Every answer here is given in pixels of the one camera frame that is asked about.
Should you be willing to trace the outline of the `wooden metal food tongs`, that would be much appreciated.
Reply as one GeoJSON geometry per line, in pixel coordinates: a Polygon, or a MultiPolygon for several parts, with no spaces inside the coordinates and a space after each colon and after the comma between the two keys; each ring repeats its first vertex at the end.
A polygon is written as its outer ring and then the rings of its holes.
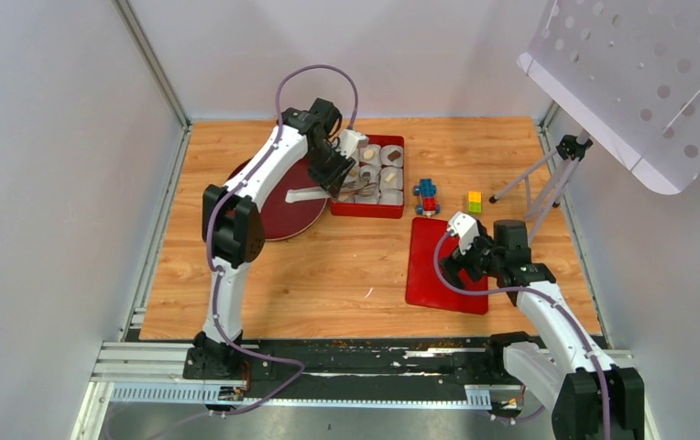
{"type": "Polygon", "coordinates": [[[353,196],[370,196],[377,190],[378,184],[375,182],[363,183],[362,181],[354,181],[348,185],[343,185],[340,189],[340,192],[337,195],[331,195],[321,187],[288,190],[286,192],[285,202],[289,204],[295,204],[299,202],[307,202],[321,199],[332,199],[334,201],[343,202],[353,196]]]}

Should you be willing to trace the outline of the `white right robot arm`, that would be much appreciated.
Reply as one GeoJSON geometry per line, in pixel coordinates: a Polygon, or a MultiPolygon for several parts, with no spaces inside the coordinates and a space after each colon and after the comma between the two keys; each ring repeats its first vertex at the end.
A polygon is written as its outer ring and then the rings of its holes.
{"type": "Polygon", "coordinates": [[[549,353],[532,342],[512,342],[485,357],[496,382],[515,379],[549,412],[557,439],[642,439],[645,387],[633,367],[621,367],[589,336],[562,296],[546,265],[534,263],[520,232],[496,242],[487,233],[459,232],[458,245],[435,258],[435,273],[448,289],[469,295],[461,273],[498,282],[498,291],[534,324],[549,353]]]}

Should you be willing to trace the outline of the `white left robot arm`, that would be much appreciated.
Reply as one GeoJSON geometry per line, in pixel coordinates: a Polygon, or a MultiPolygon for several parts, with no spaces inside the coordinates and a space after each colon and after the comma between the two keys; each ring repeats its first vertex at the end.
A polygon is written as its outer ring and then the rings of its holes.
{"type": "Polygon", "coordinates": [[[251,263],[265,245],[262,208],[287,171],[300,160],[319,190],[339,196],[355,166],[355,152],[366,135],[348,127],[331,137],[335,118],[290,108],[262,148],[223,186],[210,185],[203,196],[202,233],[212,273],[211,294],[202,331],[194,337],[189,360],[204,379],[230,379],[241,369],[241,312],[251,263]]]}

